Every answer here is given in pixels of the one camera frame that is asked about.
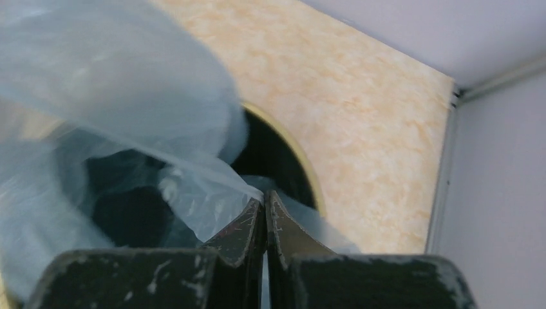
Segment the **orange gold-rimmed trash bin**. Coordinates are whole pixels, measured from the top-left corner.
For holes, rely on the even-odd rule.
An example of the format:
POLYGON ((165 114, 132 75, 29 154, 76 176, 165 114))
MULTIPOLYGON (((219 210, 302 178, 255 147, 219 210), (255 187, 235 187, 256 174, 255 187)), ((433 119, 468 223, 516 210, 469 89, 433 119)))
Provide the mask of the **orange gold-rimmed trash bin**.
POLYGON ((77 115, 69 107, 1 106, 1 283, 24 308, 65 252, 198 248, 274 180, 306 209, 319 187, 302 150, 244 104, 77 115))

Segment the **translucent blue plastic trash bag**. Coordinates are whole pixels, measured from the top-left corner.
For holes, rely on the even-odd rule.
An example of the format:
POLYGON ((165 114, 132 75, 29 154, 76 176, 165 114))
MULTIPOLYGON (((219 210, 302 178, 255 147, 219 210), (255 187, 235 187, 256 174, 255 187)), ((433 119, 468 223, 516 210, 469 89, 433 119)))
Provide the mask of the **translucent blue plastic trash bag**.
MULTIPOLYGON (((143 108, 154 120, 174 106, 220 108, 230 121, 249 104, 293 140, 273 116, 240 98, 206 45, 148 1, 2 1, 1 106, 6 103, 66 106, 77 115, 143 108)), ((319 206, 306 209, 274 180, 256 182, 263 192, 277 191, 290 215, 329 249, 358 252, 320 217, 321 192, 319 206)), ((1 307, 21 305, 1 283, 1 307)))

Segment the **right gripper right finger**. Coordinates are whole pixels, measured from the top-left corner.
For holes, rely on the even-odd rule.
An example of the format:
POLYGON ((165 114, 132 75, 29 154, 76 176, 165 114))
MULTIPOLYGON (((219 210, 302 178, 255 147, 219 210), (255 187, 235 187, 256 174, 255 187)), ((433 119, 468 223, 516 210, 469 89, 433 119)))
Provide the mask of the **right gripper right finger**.
POLYGON ((477 308, 461 271, 434 255, 338 254, 265 195, 271 308, 477 308))

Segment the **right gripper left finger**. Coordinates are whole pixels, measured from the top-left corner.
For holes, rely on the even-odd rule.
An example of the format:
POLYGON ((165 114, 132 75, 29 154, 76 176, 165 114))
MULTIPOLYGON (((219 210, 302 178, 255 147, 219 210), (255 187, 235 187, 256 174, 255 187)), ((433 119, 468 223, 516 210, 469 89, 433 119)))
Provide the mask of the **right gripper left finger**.
POLYGON ((259 308, 265 209, 243 212, 198 248, 74 250, 46 268, 27 308, 259 308))

